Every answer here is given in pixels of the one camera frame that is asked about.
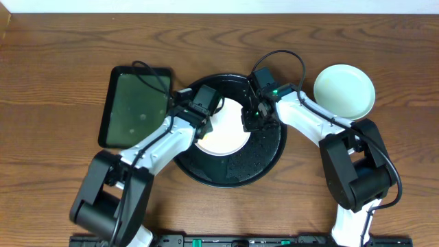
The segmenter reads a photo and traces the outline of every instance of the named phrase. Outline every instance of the white background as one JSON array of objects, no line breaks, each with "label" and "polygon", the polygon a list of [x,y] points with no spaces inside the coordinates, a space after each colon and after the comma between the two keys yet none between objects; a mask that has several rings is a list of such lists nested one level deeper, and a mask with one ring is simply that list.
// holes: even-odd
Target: white background
[{"label": "white background", "polygon": [[439,0],[0,0],[11,13],[439,14]]}]

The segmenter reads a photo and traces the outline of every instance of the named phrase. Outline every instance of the white round lid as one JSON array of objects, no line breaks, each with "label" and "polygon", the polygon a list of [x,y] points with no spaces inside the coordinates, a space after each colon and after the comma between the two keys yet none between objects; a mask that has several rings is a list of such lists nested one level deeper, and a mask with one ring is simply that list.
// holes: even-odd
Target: white round lid
[{"label": "white round lid", "polygon": [[250,138],[250,133],[244,132],[242,126],[241,109],[240,103],[224,98],[223,108],[211,117],[213,131],[195,145],[203,152],[215,156],[225,156],[240,150]]},{"label": "white round lid", "polygon": [[314,84],[317,104],[340,117],[356,120],[366,116],[375,102],[370,78],[346,64],[327,67]]}]

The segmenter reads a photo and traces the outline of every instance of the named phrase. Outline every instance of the wooden table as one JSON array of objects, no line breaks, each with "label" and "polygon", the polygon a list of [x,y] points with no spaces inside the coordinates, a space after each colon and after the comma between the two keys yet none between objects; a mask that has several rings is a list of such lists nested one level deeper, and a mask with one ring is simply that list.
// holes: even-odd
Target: wooden table
[{"label": "wooden table", "polygon": [[[402,201],[376,213],[372,234],[439,245],[439,16],[15,14],[0,50],[0,246],[67,246],[84,230],[68,214],[97,134],[111,69],[143,60],[171,67],[176,88],[205,75],[248,74],[275,49],[307,63],[305,91],[325,67],[352,64],[377,92],[369,114],[401,174]],[[265,63],[286,83],[300,64]],[[328,233],[336,203],[318,148],[288,130],[282,158],[238,189],[201,185],[169,164],[145,225],[188,234]],[[393,200],[391,188],[384,202]]]}]

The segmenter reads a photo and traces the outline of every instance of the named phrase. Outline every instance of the black plate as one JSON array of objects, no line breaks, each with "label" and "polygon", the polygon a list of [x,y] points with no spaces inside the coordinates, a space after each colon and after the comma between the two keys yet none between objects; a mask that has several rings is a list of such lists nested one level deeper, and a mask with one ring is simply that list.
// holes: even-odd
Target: black plate
[{"label": "black plate", "polygon": [[[198,89],[203,84],[239,102],[244,108],[252,103],[248,96],[248,81],[243,75],[211,75],[189,87]],[[230,155],[213,156],[193,144],[174,160],[182,171],[200,183],[221,188],[240,187],[260,179],[273,168],[281,157],[286,139],[287,127],[281,125],[252,132],[242,149]]]}]

